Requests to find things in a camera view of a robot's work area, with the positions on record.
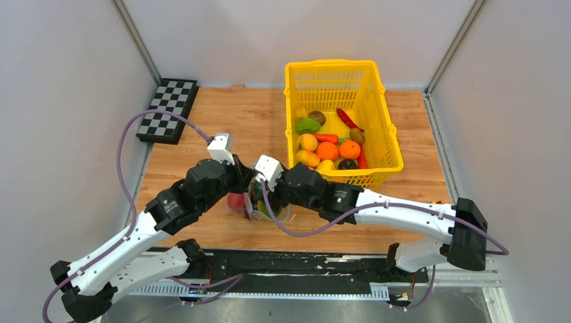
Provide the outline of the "green toy mango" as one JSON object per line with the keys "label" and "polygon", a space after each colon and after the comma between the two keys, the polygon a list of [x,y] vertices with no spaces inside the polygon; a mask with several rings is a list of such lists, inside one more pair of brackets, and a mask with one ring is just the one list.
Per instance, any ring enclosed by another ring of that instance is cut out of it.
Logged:
{"label": "green toy mango", "polygon": [[[279,205],[273,205],[273,204],[270,204],[270,206],[274,216],[278,218],[283,208]],[[264,201],[257,202],[257,211],[260,212],[265,217],[271,218],[269,208],[267,207],[267,204]]]}

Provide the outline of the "yellow plastic basket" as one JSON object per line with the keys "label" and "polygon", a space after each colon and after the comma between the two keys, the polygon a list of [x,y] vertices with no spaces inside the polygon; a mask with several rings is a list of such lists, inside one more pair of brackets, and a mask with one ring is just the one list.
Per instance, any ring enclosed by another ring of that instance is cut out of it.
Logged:
{"label": "yellow plastic basket", "polygon": [[289,167],[298,163],[299,134],[294,126],[300,109],[320,111],[327,121],[341,122],[336,113],[341,108],[364,129],[367,167],[323,172],[324,178],[374,190],[403,169],[397,128],[391,120],[385,88],[374,61],[325,59],[288,63],[283,94]]}

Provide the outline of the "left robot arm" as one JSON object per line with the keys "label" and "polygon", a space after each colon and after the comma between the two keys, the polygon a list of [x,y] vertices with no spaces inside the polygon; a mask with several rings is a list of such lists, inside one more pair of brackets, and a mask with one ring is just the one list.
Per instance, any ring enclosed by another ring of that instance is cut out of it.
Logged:
{"label": "left robot arm", "polygon": [[133,260],[197,222],[227,194],[246,192],[257,171],[237,155],[232,159],[201,160],[103,246],[75,262],[60,260],[51,266],[64,308],[74,322],[102,316],[122,296],[152,281],[185,273],[197,278],[205,272],[205,253],[194,239],[181,241],[147,262],[134,264]]}

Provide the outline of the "clear zip top bag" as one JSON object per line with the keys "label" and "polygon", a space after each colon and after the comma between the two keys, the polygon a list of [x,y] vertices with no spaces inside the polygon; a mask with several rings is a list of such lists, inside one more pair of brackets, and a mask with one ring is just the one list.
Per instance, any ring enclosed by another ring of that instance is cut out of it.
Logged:
{"label": "clear zip top bag", "polygon": [[[271,191],[268,190],[268,199],[272,212],[280,223],[291,221],[295,215],[292,215],[290,206],[282,207],[278,202],[274,201]],[[249,221],[271,221],[271,216],[261,188],[261,183],[254,177],[248,185],[245,193],[229,193],[226,196],[226,204],[233,215]]]}

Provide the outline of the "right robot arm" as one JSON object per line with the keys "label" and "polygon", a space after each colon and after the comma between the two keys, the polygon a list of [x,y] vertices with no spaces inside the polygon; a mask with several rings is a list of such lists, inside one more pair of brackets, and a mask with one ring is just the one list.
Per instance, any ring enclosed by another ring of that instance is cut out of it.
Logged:
{"label": "right robot arm", "polygon": [[388,251],[384,271],[401,281],[426,266],[447,262],[468,271],[483,271],[488,251],[488,223],[471,199],[430,204],[398,199],[351,184],[329,182],[298,164],[277,166],[266,175],[263,192],[285,205],[316,211],[334,224],[385,225],[425,236],[413,243],[396,243]]}

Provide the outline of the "red toy apple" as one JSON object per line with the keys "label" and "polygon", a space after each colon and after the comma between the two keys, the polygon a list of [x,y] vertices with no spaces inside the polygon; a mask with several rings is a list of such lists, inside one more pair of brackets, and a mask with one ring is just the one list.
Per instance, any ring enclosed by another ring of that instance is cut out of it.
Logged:
{"label": "red toy apple", "polygon": [[227,204],[229,208],[235,211],[245,209],[245,199],[243,193],[229,193],[227,197]]}

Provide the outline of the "dark red toy grapes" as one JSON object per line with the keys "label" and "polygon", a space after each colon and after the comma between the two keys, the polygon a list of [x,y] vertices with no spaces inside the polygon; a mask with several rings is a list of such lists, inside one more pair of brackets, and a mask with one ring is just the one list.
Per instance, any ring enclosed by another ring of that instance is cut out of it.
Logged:
{"label": "dark red toy grapes", "polygon": [[248,191],[244,194],[244,214],[249,221],[260,221],[265,214],[259,209],[262,200],[261,185],[256,180],[251,180]]}

